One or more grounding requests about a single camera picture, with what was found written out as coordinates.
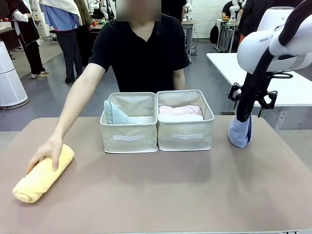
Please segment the person's right hand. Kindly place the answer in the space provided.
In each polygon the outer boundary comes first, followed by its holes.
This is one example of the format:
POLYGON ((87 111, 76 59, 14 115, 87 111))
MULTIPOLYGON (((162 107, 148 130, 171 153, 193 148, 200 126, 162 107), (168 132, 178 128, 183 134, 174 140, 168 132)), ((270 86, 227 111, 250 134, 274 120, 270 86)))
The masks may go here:
POLYGON ((63 138, 59 135, 51 135, 48 140, 41 145, 36 153, 32 156, 27 167, 27 173, 44 158, 50 157, 52 159, 52 169, 56 171, 59 167, 59 156, 63 146, 63 138))

